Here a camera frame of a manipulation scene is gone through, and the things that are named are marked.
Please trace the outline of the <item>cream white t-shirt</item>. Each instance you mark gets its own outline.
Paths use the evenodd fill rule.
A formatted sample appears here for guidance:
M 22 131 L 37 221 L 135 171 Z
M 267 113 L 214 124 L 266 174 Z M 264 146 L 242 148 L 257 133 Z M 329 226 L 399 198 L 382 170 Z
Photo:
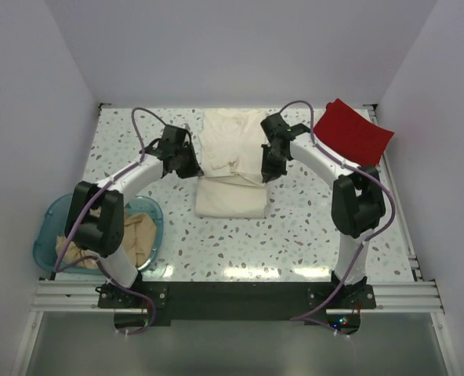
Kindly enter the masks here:
M 262 219 L 267 188 L 261 173 L 267 143 L 264 110 L 207 109 L 198 135 L 201 169 L 195 213 L 201 217 Z

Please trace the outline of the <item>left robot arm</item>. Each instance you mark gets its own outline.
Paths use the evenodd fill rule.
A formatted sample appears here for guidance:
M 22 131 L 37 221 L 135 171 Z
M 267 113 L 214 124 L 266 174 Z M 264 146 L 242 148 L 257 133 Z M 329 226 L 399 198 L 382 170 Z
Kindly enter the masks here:
M 62 264 L 73 243 L 84 251 L 80 261 L 94 262 L 118 286 L 115 296 L 119 302 L 126 307 L 139 305 L 143 288 L 135 282 L 140 272 L 129 261 L 122 244 L 125 205 L 172 172 L 181 179 L 203 175 L 188 127 L 166 125 L 161 137 L 142 146 L 139 159 L 133 163 L 95 183 L 78 183 L 72 193 L 64 229 L 66 242 L 56 260 L 55 272 L 77 264 Z

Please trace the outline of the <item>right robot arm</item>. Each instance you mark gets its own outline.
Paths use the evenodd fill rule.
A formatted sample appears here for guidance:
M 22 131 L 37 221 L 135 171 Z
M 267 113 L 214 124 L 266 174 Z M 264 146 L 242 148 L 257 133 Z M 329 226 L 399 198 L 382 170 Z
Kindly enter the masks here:
M 366 283 L 368 237 L 386 214 L 384 185 L 373 166 L 360 167 L 319 141 L 303 124 L 290 126 L 279 113 L 260 122 L 267 142 L 262 145 L 261 174 L 269 183 L 287 174 L 287 163 L 298 161 L 332 189 L 331 217 L 340 232 L 339 253 L 330 289 L 332 302 L 349 307 Z

